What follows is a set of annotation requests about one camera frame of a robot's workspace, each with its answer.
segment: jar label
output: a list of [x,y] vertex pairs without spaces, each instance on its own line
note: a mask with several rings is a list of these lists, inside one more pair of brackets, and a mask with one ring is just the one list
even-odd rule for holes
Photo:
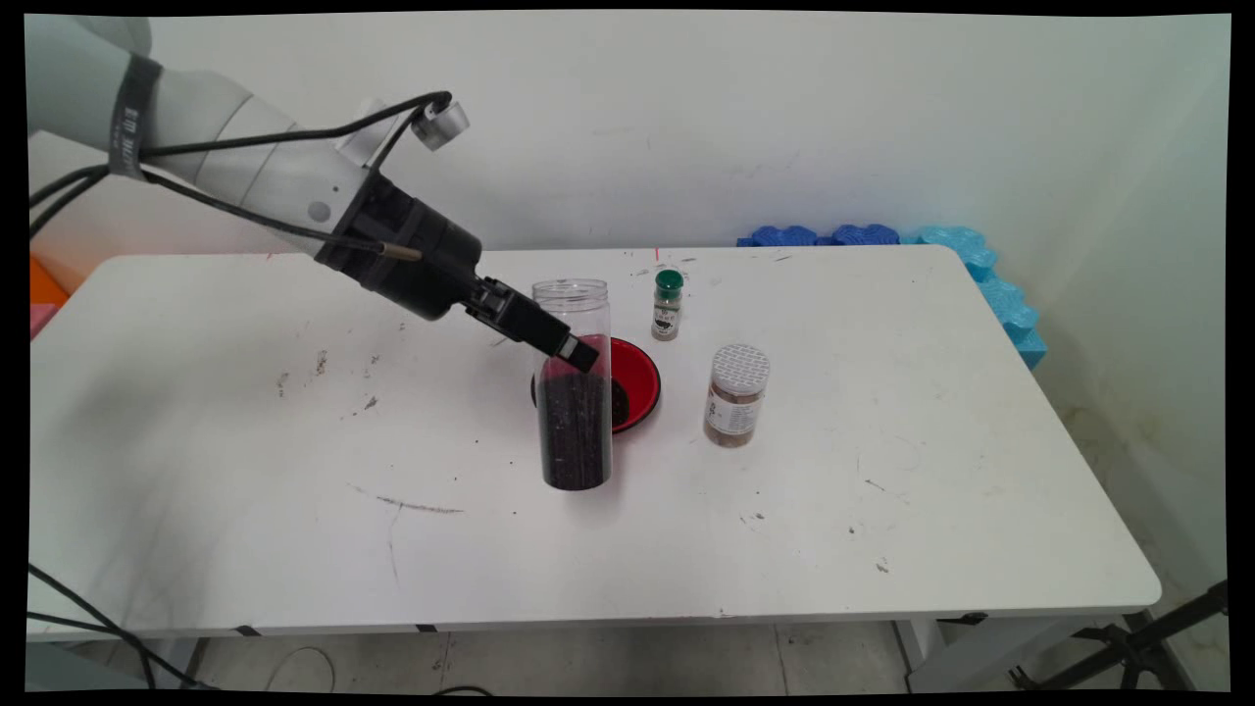
[[679,308],[664,308],[654,306],[654,330],[658,332],[671,332],[680,322]]
[[758,409],[762,406],[762,398],[745,405],[737,405],[709,393],[707,394],[707,423],[722,434],[747,434],[754,429],[754,423],[758,421]]

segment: dark granules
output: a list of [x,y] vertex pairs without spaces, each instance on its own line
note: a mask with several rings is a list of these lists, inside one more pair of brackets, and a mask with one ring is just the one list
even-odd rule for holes
[[558,490],[587,490],[606,483],[610,415],[605,379],[558,375],[546,380],[538,393],[545,483]]
[[610,381],[610,424],[619,426],[628,421],[628,391],[619,381]]

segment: green cap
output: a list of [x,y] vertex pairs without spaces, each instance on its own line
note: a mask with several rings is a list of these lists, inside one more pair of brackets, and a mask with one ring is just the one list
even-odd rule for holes
[[658,285],[655,293],[659,298],[679,298],[680,287],[684,286],[684,275],[675,270],[663,270],[654,277],[654,283]]

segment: clear plastic jar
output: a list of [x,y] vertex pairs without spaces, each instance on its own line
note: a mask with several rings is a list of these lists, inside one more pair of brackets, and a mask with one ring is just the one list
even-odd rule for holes
[[737,342],[715,351],[704,424],[710,441],[729,449],[749,444],[771,371],[767,356],[753,345]]
[[532,285],[532,298],[562,319],[571,332],[597,349],[597,362],[581,374],[566,361],[538,356],[536,410],[545,483],[558,490],[587,490],[610,479],[610,301],[606,282],[558,278]]

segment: red bowl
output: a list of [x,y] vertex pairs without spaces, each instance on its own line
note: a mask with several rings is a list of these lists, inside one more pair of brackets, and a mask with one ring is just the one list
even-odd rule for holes
[[[663,379],[654,360],[636,345],[621,337],[610,339],[611,431],[619,434],[639,425],[658,408]],[[532,376],[532,405],[536,405],[536,377]]]

